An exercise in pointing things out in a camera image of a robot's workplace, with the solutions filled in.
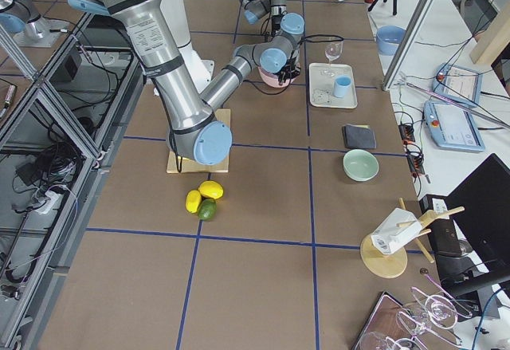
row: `tray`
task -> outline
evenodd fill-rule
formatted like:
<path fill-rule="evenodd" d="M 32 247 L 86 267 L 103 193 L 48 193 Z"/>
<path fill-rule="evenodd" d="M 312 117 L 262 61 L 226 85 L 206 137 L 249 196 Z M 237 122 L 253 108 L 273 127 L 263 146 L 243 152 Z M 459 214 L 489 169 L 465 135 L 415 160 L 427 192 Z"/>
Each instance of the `tray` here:
<path fill-rule="evenodd" d="M 324 75 L 323 71 L 334 72 L 334 76 Z M 310 103 L 316 107 L 328 108 L 356 108 L 358 98 L 352 67 L 350 65 L 329 65 L 328 63 L 311 63 L 308 68 L 310 74 Z M 333 81 L 339 75 L 348 75 L 352 86 L 343 98 L 333 96 Z"/>

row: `yellow lemon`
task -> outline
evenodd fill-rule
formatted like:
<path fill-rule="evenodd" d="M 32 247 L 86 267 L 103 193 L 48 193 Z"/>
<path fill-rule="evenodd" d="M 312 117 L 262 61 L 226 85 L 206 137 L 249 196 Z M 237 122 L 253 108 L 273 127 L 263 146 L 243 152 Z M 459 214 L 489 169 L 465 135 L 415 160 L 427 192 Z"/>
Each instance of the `yellow lemon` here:
<path fill-rule="evenodd" d="M 212 180 L 207 180 L 200 184 L 198 191 L 202 196 L 210 199 L 217 200 L 223 196 L 223 187 Z"/>
<path fill-rule="evenodd" d="M 186 210 L 190 213 L 197 213 L 198 207 L 202 202 L 202 195 L 196 189 L 188 192 L 186 196 Z"/>

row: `blue cup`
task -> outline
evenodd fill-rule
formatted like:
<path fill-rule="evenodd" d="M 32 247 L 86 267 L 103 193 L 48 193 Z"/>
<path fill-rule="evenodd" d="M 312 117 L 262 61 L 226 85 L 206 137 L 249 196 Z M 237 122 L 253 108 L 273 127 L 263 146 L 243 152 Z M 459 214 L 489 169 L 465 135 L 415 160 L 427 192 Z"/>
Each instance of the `blue cup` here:
<path fill-rule="evenodd" d="M 336 77 L 333 85 L 333 96 L 338 98 L 345 97 L 351 88 L 351 83 L 351 78 L 347 75 Z"/>

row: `green lime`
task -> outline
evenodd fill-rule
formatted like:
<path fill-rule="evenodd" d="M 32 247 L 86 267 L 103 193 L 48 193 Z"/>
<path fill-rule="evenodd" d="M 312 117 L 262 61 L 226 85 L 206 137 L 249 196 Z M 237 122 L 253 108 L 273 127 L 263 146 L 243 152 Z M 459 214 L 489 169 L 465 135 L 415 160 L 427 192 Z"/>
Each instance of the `green lime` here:
<path fill-rule="evenodd" d="M 211 220 L 216 214 L 216 201 L 214 199 L 205 199 L 198 207 L 198 218 L 201 220 Z"/>

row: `monitor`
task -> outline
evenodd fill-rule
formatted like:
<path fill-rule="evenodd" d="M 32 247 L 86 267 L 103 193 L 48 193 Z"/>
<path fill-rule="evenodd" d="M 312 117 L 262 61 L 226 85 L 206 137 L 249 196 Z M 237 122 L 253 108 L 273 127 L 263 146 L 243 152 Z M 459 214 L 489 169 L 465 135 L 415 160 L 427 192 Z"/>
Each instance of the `monitor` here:
<path fill-rule="evenodd" d="M 460 296 L 493 284 L 510 287 L 510 169 L 491 154 L 445 202 L 449 209 L 465 208 L 453 219 L 489 269 L 448 291 Z"/>

